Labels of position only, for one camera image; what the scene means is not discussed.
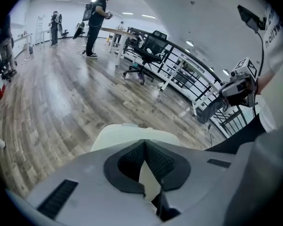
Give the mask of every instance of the shoe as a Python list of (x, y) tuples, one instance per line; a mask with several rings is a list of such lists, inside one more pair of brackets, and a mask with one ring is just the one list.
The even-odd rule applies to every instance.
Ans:
[(98, 56), (97, 56), (97, 55), (95, 55), (95, 54), (92, 54), (92, 55), (89, 55), (89, 56), (88, 56), (88, 55), (86, 55), (86, 57), (87, 57), (87, 58), (97, 58)]

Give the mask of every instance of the black trousers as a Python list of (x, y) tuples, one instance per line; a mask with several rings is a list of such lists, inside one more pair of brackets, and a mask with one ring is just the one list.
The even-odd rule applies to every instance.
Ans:
[(58, 27), (51, 29), (51, 44), (58, 43)]
[(99, 35), (101, 26), (98, 27), (90, 27), (89, 26), (89, 31), (88, 31), (88, 40), (87, 40), (87, 45), (86, 45), (86, 55), (90, 56), (92, 55), (92, 48), (93, 45)]
[(256, 115), (249, 124), (239, 130), (237, 133), (233, 134), (230, 138), (219, 143), (218, 145), (207, 149), (206, 151), (236, 154), (242, 144), (253, 142), (264, 132), (265, 130), (260, 122), (259, 115)]
[(117, 35), (115, 35), (115, 37), (114, 37), (114, 43), (115, 43), (115, 41), (117, 40), (117, 38), (118, 38), (118, 40), (117, 40), (117, 43), (119, 43), (119, 41), (121, 40), (121, 35), (119, 35), (119, 34), (117, 34)]

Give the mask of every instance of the metal railing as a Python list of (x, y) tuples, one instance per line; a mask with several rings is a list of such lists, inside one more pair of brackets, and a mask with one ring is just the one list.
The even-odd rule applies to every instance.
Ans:
[[(144, 40), (151, 34), (149, 32), (128, 28), (128, 32), (133, 33), (135, 35), (140, 35)], [(173, 72), (176, 70), (179, 65), (181, 59), (180, 57), (184, 57), (189, 60), (189, 62), (193, 63), (199, 71), (205, 73), (205, 76), (209, 77), (210, 81), (216, 86), (221, 87), (221, 80), (198, 58), (193, 56), (192, 54), (186, 52), (183, 48), (178, 45), (168, 41), (168, 45), (163, 50), (162, 60), (159, 63), (151, 63), (151, 67), (147, 68), (150, 72), (155, 74), (156, 76), (166, 80), (170, 78)], [(134, 41), (128, 39), (125, 44), (124, 53), (130, 55), (130, 53), (134, 54), (133, 47)], [(174, 75), (172, 78), (172, 82), (170, 85), (173, 86), (180, 94), (186, 97), (188, 100), (191, 100), (192, 97), (194, 101), (198, 101), (203, 98), (210, 90), (210, 84), (205, 81), (197, 72), (195, 72), (192, 68), (187, 65), (183, 65), (183, 67)], [(218, 93), (213, 93), (202, 105), (197, 108), (198, 111), (205, 109), (209, 103), (211, 103), (215, 98), (218, 97)], [(227, 111), (223, 111), (220, 109), (213, 115), (210, 119), (212, 123), (220, 130), (223, 128), (224, 131), (220, 130), (220, 132), (225, 137), (230, 137), (235, 134), (237, 131), (241, 130), (245, 125), (247, 125), (247, 121), (243, 115), (243, 112), (239, 106), (231, 107)]]

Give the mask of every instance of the chair backrest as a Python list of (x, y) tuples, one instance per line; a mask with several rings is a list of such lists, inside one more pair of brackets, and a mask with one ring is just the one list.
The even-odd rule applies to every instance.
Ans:
[(168, 45), (166, 36), (166, 34), (160, 31), (154, 31), (152, 34), (148, 35), (142, 49), (146, 50), (149, 48), (154, 55), (160, 54)]

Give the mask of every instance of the white ladder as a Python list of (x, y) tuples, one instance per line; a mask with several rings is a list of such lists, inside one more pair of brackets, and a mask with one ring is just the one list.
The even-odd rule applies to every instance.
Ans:
[(37, 28), (36, 28), (36, 39), (35, 39), (35, 45), (37, 45), (37, 43), (40, 43), (44, 41), (42, 41), (41, 37), (42, 37), (42, 31), (43, 31), (43, 19), (44, 19), (44, 16), (43, 17), (40, 17), (38, 16), (38, 19), (37, 19)]

